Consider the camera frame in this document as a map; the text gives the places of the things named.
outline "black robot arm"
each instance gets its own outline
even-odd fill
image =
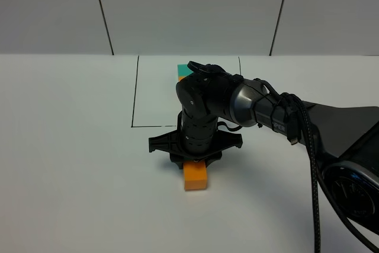
[[[293,94],[278,94],[266,81],[231,75],[217,65],[190,62],[188,67],[193,73],[176,85],[182,104],[177,129],[150,138],[150,152],[169,152],[179,168],[187,160],[205,160],[208,166],[221,158],[222,150],[242,146],[240,134],[218,129],[219,117],[241,127],[269,127],[292,145],[307,146],[315,251],[320,248],[318,181],[341,221],[369,249],[379,252],[346,218],[379,234],[378,107],[335,108],[308,103]]]

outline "white table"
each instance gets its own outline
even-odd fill
[[[377,57],[240,60],[242,75],[279,92],[339,107],[379,105]],[[148,153],[148,137],[174,128],[131,128],[136,64],[125,56],[0,56],[0,251],[312,252],[305,149],[267,128],[243,129],[243,147],[208,168],[208,190],[185,192],[167,153]],[[168,84],[140,87],[142,80],[139,108],[143,88],[172,93]],[[147,115],[155,118],[153,109]],[[322,252],[367,252],[322,194],[320,214]]]

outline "wooden block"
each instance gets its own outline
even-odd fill
[[[183,163],[184,190],[203,190],[207,188],[207,168],[205,162],[186,161]]]

